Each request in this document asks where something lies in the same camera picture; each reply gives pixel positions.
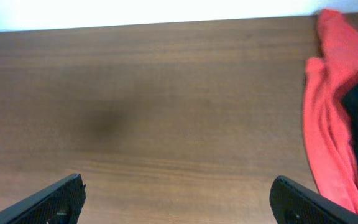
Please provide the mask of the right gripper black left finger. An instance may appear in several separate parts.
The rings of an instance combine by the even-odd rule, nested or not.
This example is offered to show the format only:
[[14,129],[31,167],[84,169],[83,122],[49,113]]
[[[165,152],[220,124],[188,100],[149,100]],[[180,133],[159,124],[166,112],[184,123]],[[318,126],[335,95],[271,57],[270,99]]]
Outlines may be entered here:
[[76,224],[85,200],[81,175],[71,174],[0,211],[0,224]]

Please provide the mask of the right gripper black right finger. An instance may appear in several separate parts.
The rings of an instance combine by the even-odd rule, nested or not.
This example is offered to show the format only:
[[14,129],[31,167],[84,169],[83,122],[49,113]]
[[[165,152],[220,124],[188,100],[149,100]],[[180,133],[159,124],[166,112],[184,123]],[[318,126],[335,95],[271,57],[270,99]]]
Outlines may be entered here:
[[358,215],[283,175],[270,189],[270,207],[278,224],[358,224]]

